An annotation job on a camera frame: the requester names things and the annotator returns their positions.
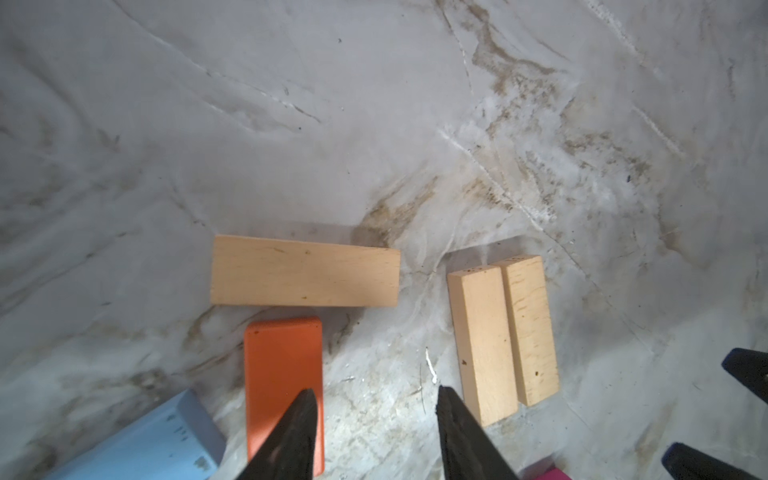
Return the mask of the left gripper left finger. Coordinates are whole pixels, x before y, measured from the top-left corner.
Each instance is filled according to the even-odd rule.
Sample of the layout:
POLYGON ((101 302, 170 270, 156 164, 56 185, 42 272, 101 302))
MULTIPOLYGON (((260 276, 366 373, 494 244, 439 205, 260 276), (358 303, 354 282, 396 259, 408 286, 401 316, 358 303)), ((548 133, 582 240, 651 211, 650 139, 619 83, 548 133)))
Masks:
POLYGON ((237 480, 312 479, 318 405, 312 389, 298 393, 237 480))

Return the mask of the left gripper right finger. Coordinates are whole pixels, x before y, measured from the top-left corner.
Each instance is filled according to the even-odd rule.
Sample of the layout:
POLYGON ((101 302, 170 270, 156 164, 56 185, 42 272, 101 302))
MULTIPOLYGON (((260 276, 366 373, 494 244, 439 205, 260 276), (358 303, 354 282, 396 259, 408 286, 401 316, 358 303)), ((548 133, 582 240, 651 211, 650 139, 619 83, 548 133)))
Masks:
POLYGON ((519 479, 452 387, 439 387, 436 415, 447 480, 519 479))

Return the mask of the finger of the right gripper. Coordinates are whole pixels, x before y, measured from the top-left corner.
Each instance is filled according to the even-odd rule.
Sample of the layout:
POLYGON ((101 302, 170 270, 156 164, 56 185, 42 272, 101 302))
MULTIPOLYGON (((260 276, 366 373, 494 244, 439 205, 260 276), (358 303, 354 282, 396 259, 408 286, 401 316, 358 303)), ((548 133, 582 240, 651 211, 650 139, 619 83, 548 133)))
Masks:
POLYGON ((661 463, 677 480, 758 480, 744 470, 679 442, 666 450, 661 463))
POLYGON ((731 350, 723 369, 763 402, 768 402, 768 353, 743 348, 731 350))

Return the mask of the orange-red block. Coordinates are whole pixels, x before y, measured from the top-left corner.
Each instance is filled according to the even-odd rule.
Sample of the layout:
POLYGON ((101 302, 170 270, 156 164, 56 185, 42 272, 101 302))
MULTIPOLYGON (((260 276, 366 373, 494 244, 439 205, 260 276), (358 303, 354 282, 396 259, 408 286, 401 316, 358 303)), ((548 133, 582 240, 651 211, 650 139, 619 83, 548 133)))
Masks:
POLYGON ((313 475, 325 470, 322 323, 317 317, 259 321, 244 333, 248 457, 265 443, 304 389, 317 400, 313 475))

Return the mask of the light blue block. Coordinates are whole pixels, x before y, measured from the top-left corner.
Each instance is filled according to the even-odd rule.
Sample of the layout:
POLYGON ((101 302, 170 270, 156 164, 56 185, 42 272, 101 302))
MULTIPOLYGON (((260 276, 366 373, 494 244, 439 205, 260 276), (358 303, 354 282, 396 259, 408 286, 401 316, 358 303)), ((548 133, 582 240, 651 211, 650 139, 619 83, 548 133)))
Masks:
POLYGON ((194 391, 187 389, 48 477, 208 479, 225 449, 225 437, 194 391))

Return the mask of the natural wood block diagonal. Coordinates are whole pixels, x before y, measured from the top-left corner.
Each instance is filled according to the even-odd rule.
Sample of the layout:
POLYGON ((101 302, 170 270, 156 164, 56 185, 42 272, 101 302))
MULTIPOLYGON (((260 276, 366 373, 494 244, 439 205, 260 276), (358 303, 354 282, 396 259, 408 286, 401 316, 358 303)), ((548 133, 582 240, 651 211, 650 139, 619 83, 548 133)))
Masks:
POLYGON ((517 395, 531 407, 560 388, 543 260, 522 255, 496 265, 503 279, 517 395))

